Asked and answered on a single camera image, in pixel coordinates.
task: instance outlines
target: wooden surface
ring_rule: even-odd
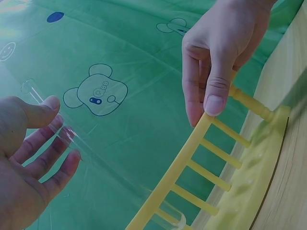
[[[292,108],[279,163],[253,225],[253,230],[307,230],[307,0],[263,68],[254,97],[274,110]],[[249,113],[241,134],[249,137],[261,119]],[[239,157],[236,145],[233,155]],[[232,167],[221,177],[229,181]],[[208,202],[216,205],[223,192],[215,187]],[[193,223],[202,230],[208,219],[203,211]]]

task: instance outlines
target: green tablecloth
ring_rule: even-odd
[[[237,87],[253,95],[265,61],[301,2],[278,1],[263,42],[237,76]],[[192,131],[181,89],[182,35],[213,3],[0,0],[0,96],[34,103],[20,92],[23,82],[34,79],[41,97],[61,98],[65,118],[95,154],[82,153],[87,160],[29,230],[125,228],[138,210],[132,205],[138,195],[122,191],[97,160],[113,163],[120,174],[150,190],[158,183]],[[173,30],[165,25],[170,21]],[[246,114],[230,99],[220,120],[239,132]],[[235,143],[214,127],[206,138],[228,153]],[[204,148],[193,159],[216,175],[224,166]],[[204,200],[213,188],[189,168],[178,184]],[[189,224],[199,211],[173,193],[167,200]],[[159,227],[152,223],[148,229]]]

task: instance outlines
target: finger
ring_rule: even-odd
[[[57,97],[50,96],[40,105],[27,104],[20,99],[15,102],[27,116],[27,128],[42,128],[52,122],[59,112],[60,103]]]
[[[185,43],[182,47],[182,88],[188,119],[192,126],[197,124],[203,113],[199,98],[199,58],[205,57],[206,52],[206,49],[194,47],[189,43]]]
[[[210,73],[210,58],[206,58],[205,60],[200,60],[200,80],[199,80],[199,99],[200,102],[203,103],[205,98],[205,90],[207,85],[208,76]]]
[[[49,126],[40,128],[39,130],[28,136],[21,147],[14,153],[11,160],[15,160],[19,164],[33,157],[36,152],[54,136],[54,132],[58,131],[63,125],[63,118],[57,115]]]
[[[68,154],[60,169],[50,179],[43,182],[43,186],[49,194],[49,201],[59,194],[73,177],[78,168],[80,159],[79,151],[73,150]]]
[[[218,116],[228,99],[236,53],[221,47],[210,50],[210,54],[211,72],[207,80],[204,111],[210,116]]]
[[[34,178],[39,180],[49,172],[51,167],[70,144],[73,138],[73,132],[69,127],[64,127],[61,129],[59,136],[61,138],[56,137],[51,145],[38,158],[25,166]]]

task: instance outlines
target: clear test tube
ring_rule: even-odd
[[[34,100],[35,103],[41,104],[46,98],[33,79],[29,79],[22,84],[21,92],[23,95],[21,99],[25,100],[27,103]],[[71,127],[73,121],[71,121],[62,110],[60,110],[59,114],[63,118],[63,127]],[[82,137],[85,137],[82,130],[78,129],[76,131],[75,127],[73,127],[73,129],[66,129],[68,131],[68,133],[66,133],[68,141],[59,135],[59,130],[57,128],[53,127],[51,124],[49,127],[55,135],[68,146],[69,149],[78,149],[81,152],[84,163],[88,163],[90,167],[97,170],[98,174],[105,173],[109,177],[108,180],[111,181],[117,189],[120,189],[125,193],[130,193],[132,197],[131,205],[134,205],[138,209],[141,208],[151,191],[142,186],[136,180],[133,180],[133,178],[128,177],[127,173],[123,173],[120,170],[120,165],[116,165],[115,162],[106,162],[99,154],[96,154],[82,139]],[[159,226],[159,229],[183,230],[186,227],[186,218],[182,212],[164,201],[159,209],[153,214],[151,221],[144,230],[152,224]]]

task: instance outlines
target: hand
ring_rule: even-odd
[[[217,0],[184,36],[182,86],[192,126],[204,111],[210,116],[223,111],[232,69],[251,58],[275,1]]]
[[[59,107],[54,96],[41,105],[26,104],[17,97],[0,100],[0,230],[21,230],[32,224],[77,170],[80,153],[73,150],[57,173],[43,183],[38,181],[71,141],[68,127],[60,131],[65,141],[56,137],[32,163],[22,166],[54,136],[50,123],[55,129],[62,127]],[[24,139],[28,128],[39,129]]]

